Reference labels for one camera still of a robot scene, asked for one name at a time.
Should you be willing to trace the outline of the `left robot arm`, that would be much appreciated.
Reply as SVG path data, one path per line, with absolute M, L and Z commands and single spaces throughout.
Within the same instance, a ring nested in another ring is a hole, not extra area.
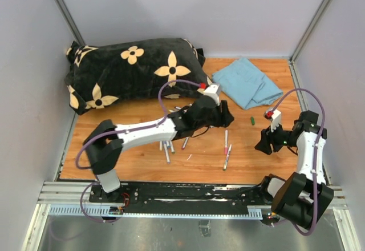
M 204 95 L 192 105 L 150 122 L 115 125 L 111 120 L 105 120 L 84 141 L 82 149 L 86 152 L 92 173 L 102 186 L 102 196 L 115 203 L 122 196 L 115 166 L 123 151 L 154 142 L 192 137 L 204 127 L 226 128 L 233 121 L 226 100 L 216 103 Z

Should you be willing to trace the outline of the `pink cap marker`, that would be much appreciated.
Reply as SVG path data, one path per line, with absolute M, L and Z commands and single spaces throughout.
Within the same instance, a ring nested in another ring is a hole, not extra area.
M 228 130 L 226 129 L 224 132 L 224 154 L 226 155 L 228 152 Z

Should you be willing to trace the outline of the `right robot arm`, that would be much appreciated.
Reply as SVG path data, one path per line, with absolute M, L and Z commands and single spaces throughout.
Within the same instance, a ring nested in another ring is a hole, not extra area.
M 255 149 L 271 155 L 288 147 L 297 155 L 297 169 L 288 179 L 274 174 L 265 176 L 258 198 L 264 205 L 271 205 L 272 212 L 310 230 L 334 197 L 323 172 L 327 130 L 318 125 L 319 115 L 312 111 L 301 112 L 291 130 L 282 128 L 279 110 L 267 110 L 264 117 L 270 125 L 261 131 Z

